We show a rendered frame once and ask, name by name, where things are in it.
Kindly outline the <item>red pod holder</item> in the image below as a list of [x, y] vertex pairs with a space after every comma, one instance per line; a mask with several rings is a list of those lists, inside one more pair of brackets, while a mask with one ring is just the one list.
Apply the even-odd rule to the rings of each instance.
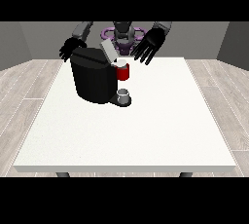
[[123, 67], [116, 67], [117, 79], [120, 81], [125, 81], [129, 78], [129, 64], [127, 63]]

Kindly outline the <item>pale grey machine lid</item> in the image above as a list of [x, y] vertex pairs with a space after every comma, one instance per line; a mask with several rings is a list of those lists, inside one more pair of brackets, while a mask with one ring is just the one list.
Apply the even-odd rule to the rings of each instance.
[[118, 58], [118, 53], [116, 52], [110, 39], [106, 39], [99, 44], [101, 50], [106, 55], [108, 61], [113, 63]]

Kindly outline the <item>black coffee machine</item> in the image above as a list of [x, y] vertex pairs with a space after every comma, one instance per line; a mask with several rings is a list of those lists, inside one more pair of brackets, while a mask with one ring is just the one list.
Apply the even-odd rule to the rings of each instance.
[[118, 66], [111, 64], [101, 49], [76, 48], [70, 63], [79, 97], [91, 103], [113, 103], [120, 107], [131, 104], [130, 96], [128, 103], [118, 103]]

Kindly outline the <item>small grey cup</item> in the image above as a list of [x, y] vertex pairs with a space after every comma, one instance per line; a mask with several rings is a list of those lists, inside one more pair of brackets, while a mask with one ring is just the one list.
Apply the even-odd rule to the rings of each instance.
[[129, 92], [127, 89], [117, 90], [118, 103], [126, 104], [129, 101]]

